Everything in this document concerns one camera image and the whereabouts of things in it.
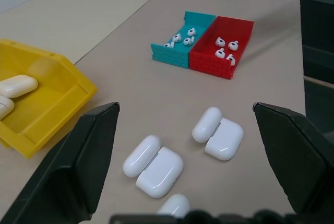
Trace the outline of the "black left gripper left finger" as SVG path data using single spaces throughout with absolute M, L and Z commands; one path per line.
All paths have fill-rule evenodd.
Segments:
M 96 212 L 109 170 L 120 105 L 83 114 L 44 157 L 0 224 L 79 224 Z

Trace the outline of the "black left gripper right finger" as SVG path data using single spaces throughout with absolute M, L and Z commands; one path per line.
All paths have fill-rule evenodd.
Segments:
M 290 109 L 256 102 L 269 164 L 297 214 L 334 214 L 334 144 Z

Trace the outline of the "yellow plastic bin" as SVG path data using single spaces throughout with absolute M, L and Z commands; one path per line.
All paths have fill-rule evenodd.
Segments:
M 14 98 L 0 120 L 0 144 L 26 158 L 38 152 L 97 92 L 65 56 L 8 39 L 0 40 L 0 81 L 33 77 L 38 87 Z

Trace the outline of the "dark grey crate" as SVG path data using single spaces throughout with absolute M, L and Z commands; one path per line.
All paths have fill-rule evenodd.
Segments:
M 300 0 L 307 118 L 334 144 L 334 0 Z

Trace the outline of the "red brick-pattern tray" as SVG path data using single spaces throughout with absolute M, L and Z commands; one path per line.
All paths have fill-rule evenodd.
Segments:
M 189 68 L 231 79 L 251 38 L 253 26 L 253 21 L 218 16 L 190 51 Z M 215 45 L 217 37 L 225 41 L 223 47 L 225 58 L 218 58 L 214 55 L 216 50 L 220 49 Z M 231 51 L 228 48 L 231 41 L 238 41 L 237 51 Z M 230 61 L 226 59 L 229 54 L 235 58 L 235 66 L 231 66 Z

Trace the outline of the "teal brick-pattern tray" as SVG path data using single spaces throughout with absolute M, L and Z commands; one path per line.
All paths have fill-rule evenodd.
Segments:
M 215 15 L 196 13 L 192 11 L 186 11 L 184 14 L 184 24 L 177 31 L 176 34 L 180 33 L 182 41 L 175 43 L 174 48 L 167 48 L 166 44 L 151 44 L 152 59 L 154 61 L 174 65 L 177 67 L 189 68 L 189 53 L 192 48 L 198 43 L 200 38 L 207 31 L 209 26 L 214 22 L 217 17 Z M 194 44 L 191 46 L 185 46 L 183 44 L 184 39 L 191 38 L 187 35 L 189 29 L 195 28 L 197 34 L 195 35 Z

